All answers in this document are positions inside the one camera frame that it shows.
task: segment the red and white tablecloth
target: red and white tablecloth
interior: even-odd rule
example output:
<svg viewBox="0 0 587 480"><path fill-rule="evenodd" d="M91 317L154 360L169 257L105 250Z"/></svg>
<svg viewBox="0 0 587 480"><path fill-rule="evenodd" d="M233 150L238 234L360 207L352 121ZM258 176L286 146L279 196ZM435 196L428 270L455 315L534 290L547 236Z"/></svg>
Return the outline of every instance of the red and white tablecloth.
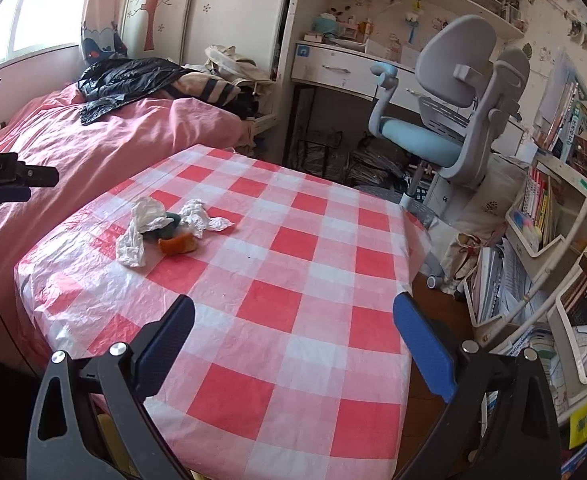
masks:
<svg viewBox="0 0 587 480"><path fill-rule="evenodd" d="M191 254L115 261L132 202L199 198L235 227ZM397 205L241 155L195 146L84 207L16 267L51 349L101 354L178 294L196 324L145 407L177 457L214 479L391 478L411 358L393 298L427 253ZM41 349L41 354L48 353Z"/></svg>

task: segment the blue chair seat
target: blue chair seat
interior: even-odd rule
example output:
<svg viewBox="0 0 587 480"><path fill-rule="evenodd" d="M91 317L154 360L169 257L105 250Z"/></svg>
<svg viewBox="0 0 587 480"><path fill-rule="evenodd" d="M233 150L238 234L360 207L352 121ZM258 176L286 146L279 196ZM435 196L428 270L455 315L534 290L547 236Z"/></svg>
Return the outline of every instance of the blue chair seat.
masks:
<svg viewBox="0 0 587 480"><path fill-rule="evenodd" d="M441 168L453 166L462 150L462 142L393 117L381 118L380 133L404 150Z"/></svg>

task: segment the wooden floor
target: wooden floor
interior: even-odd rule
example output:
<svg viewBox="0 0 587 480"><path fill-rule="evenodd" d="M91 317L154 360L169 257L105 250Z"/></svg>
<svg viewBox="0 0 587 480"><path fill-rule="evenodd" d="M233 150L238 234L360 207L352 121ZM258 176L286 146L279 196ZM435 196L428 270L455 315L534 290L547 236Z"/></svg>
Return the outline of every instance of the wooden floor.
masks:
<svg viewBox="0 0 587 480"><path fill-rule="evenodd" d="M459 303L452 296L439 290L429 290L425 277L421 274L413 283L413 298L427 316L445 322L461 342L472 338L467 305ZM409 403L402 428L397 470L400 470L420 448L433 423L440 418L444 407L442 398L429 391L415 363L412 364ZM462 470L466 465L465 460L459 458L453 471Z"/></svg>

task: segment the black jacket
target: black jacket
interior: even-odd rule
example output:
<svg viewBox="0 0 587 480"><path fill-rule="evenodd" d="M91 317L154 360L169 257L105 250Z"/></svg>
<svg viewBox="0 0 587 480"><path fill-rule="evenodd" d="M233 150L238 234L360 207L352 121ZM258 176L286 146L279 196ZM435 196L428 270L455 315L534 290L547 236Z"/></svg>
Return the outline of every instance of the black jacket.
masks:
<svg viewBox="0 0 587 480"><path fill-rule="evenodd" d="M98 61L85 70L78 81L78 90L87 101L80 112L80 123L91 124L189 72L193 71L159 57Z"/></svg>

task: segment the black cable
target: black cable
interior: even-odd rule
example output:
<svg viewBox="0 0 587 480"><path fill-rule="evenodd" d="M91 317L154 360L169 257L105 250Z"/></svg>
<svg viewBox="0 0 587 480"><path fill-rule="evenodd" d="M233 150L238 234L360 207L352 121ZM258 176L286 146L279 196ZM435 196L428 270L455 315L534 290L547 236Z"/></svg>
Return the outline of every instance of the black cable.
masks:
<svg viewBox="0 0 587 480"><path fill-rule="evenodd" d="M2 318L2 316L0 315L0 322L2 323L2 325L5 327L5 330L7 331L7 335L10 337L11 342L13 343L13 345L16 347L16 350L18 351L18 353L20 354L20 357L22 357L22 360L25 362L25 364L29 367L29 369L31 370L31 373L33 373L35 378L39 378L38 374L36 373L36 371L31 367L31 365L29 364L29 361L27 361L27 358L25 357L25 355L23 354L23 352L20 351L20 348L18 347L18 344L16 343L16 340L13 338L13 336L11 335L10 329L9 327L7 327L7 324L5 323L5 320Z"/></svg>

